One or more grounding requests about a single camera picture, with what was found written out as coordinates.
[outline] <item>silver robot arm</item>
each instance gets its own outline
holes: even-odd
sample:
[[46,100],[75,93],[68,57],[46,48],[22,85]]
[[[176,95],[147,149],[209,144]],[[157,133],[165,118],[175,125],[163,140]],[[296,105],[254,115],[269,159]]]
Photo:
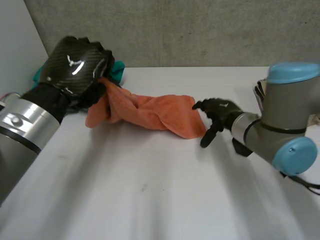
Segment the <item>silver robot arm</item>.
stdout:
[[318,148],[305,136],[308,118],[320,113],[320,66],[280,63],[269,69],[261,118],[243,112],[232,101],[211,98],[197,102],[212,126],[201,140],[207,147],[218,131],[231,131],[235,151],[259,155],[285,176],[296,176],[315,162]]
[[55,134],[68,108],[87,109],[105,93],[115,59],[99,42],[63,38],[39,85],[0,111],[0,205]]
[[[60,106],[62,117],[67,104]],[[23,98],[0,111],[0,204],[55,134],[60,120]]]

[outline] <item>white tabletop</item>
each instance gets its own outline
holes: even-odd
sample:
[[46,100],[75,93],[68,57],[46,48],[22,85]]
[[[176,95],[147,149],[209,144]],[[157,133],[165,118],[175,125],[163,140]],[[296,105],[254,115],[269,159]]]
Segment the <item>white tabletop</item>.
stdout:
[[[266,72],[127,68],[123,87],[149,96],[221,97],[258,112],[252,86]],[[236,155],[227,130],[201,149],[200,139],[126,122],[88,129],[85,118],[64,119],[2,205],[1,240],[320,238],[320,198],[257,155]],[[308,136],[320,144],[317,128]],[[305,175],[320,183],[319,170],[318,160]]]

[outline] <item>light blue joint cap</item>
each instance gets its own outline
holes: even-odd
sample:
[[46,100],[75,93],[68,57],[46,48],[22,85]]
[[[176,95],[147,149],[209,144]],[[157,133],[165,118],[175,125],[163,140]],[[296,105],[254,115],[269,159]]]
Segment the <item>light blue joint cap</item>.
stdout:
[[320,76],[320,65],[307,62],[283,62],[269,68],[269,84],[290,84]]
[[272,166],[287,176],[308,170],[318,154],[316,144],[306,136],[297,137],[283,145],[275,154]]

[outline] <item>gray wall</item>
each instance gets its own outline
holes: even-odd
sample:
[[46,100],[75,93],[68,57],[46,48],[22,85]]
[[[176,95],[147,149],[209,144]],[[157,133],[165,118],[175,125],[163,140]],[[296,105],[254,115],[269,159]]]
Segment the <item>gray wall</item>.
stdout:
[[0,97],[23,94],[48,58],[22,0],[0,0]]
[[320,0],[25,0],[50,53],[100,41],[128,67],[320,60]]

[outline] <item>orange towel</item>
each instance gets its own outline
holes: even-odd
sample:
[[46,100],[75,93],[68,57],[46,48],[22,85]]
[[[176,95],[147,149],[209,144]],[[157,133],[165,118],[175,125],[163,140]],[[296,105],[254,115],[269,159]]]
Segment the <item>orange towel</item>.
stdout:
[[185,139],[203,137],[206,128],[198,111],[192,110],[191,96],[139,96],[117,87],[106,78],[100,79],[106,93],[89,108],[85,125],[94,128],[102,121],[121,119],[151,130],[170,130]]

